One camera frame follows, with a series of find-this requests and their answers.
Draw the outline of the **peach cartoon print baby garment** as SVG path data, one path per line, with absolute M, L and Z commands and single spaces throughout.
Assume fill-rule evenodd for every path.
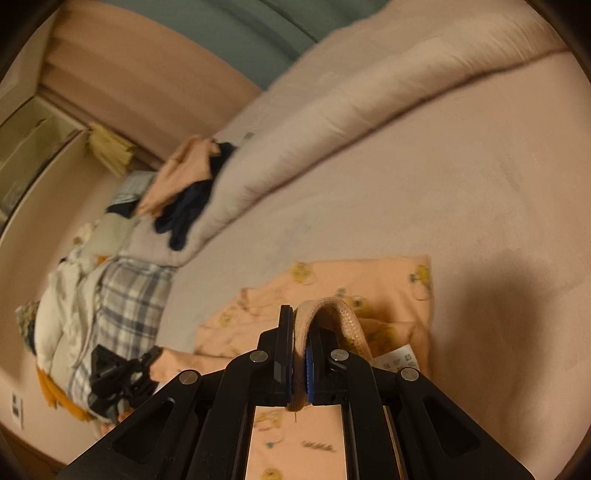
M 294 344 L 304 357 L 304 336 L 311 322 L 338 336 L 339 346 L 394 370 L 402 365 L 429 373 L 433 316 L 431 261 L 427 256 L 379 260 L 297 263 L 266 286 L 245 288 L 197 330 L 194 349 L 166 348 L 151 376 L 166 382 L 185 369 L 201 374 L 225 368 L 256 347 L 259 335 L 279 323 L 280 308 L 295 312 Z M 346 459 L 342 409 L 256 408 L 246 478 L 344 479 Z

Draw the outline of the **pale green pillow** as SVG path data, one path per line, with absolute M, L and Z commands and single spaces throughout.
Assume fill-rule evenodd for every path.
M 83 225 L 74 237 L 74 245 L 83 257 L 110 257 L 126 244 L 137 219 L 117 213 L 105 213 L 95 222 Z

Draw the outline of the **wall power outlet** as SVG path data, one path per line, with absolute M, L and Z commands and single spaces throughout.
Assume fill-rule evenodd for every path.
M 11 394 L 11 415 L 14 423 L 21 430 L 24 429 L 23 399 L 15 392 Z

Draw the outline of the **grey plaid pillow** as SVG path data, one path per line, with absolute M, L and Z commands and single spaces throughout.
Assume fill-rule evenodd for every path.
M 91 353 L 101 345 L 125 358 L 138 358 L 156 341 L 164 307 L 176 273 L 129 257 L 115 257 L 89 276 L 79 300 L 87 339 L 73 364 L 66 394 L 90 415 Z

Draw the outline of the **yellow fringed cloth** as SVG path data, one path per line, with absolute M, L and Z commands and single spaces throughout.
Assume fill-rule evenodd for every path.
M 133 143 L 99 123 L 90 122 L 88 147 L 114 176 L 127 174 L 135 150 Z

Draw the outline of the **dark navy garment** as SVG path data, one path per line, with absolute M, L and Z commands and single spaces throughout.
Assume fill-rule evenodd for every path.
M 236 150 L 235 145 L 228 142 L 217 142 L 217 144 L 221 147 L 221 155 L 211 158 L 211 173 L 213 175 L 211 180 L 195 182 L 184 189 L 163 209 L 158 217 L 145 215 L 152 219 L 155 233 L 169 235 L 168 247 L 173 251 L 180 251 L 186 246 L 189 229 L 204 211 L 211 197 L 216 177 Z M 132 218 L 136 215 L 139 202 L 156 174 L 157 172 L 135 171 L 133 173 L 135 177 L 148 182 L 147 189 L 139 194 L 121 193 L 117 195 L 107 207 L 106 212 L 117 213 L 125 218 Z

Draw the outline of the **teal curtain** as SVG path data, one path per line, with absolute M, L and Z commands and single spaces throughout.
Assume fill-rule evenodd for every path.
M 113 0 L 211 51 L 266 89 L 329 33 L 377 13 L 366 0 Z

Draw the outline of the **grey rolled duvet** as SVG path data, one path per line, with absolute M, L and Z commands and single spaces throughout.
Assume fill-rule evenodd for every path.
M 387 121 L 474 78 L 560 52 L 559 34 L 524 1 L 392 1 L 329 34 L 232 120 L 242 145 L 174 251 L 149 220 L 126 253 L 186 264 L 256 201 Z

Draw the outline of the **orange cloth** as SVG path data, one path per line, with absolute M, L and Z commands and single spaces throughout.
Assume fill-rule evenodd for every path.
M 52 378 L 40 368 L 36 368 L 41 393 L 48 406 L 56 409 L 58 406 L 66 410 L 75 419 L 90 422 L 94 417 L 83 408 L 76 405 L 64 391 L 53 382 Z

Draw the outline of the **plain peach garment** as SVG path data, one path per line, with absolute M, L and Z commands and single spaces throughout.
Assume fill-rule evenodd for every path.
M 211 180 L 211 158 L 219 155 L 221 147 L 214 139 L 190 136 L 158 170 L 139 202 L 137 214 L 158 217 L 184 189 L 195 182 Z

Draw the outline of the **white crumpled bedding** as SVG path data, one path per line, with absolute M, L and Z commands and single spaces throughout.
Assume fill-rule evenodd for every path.
M 37 366 L 48 373 L 61 342 L 67 346 L 69 366 L 83 356 L 92 330 L 96 295 L 107 261 L 99 262 L 75 246 L 48 276 L 35 317 Z

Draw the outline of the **beige curtain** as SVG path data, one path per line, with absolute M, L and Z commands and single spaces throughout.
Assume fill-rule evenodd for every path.
M 214 136 L 262 93 L 211 51 L 101 1 L 58 9 L 39 87 L 160 160 L 192 134 Z

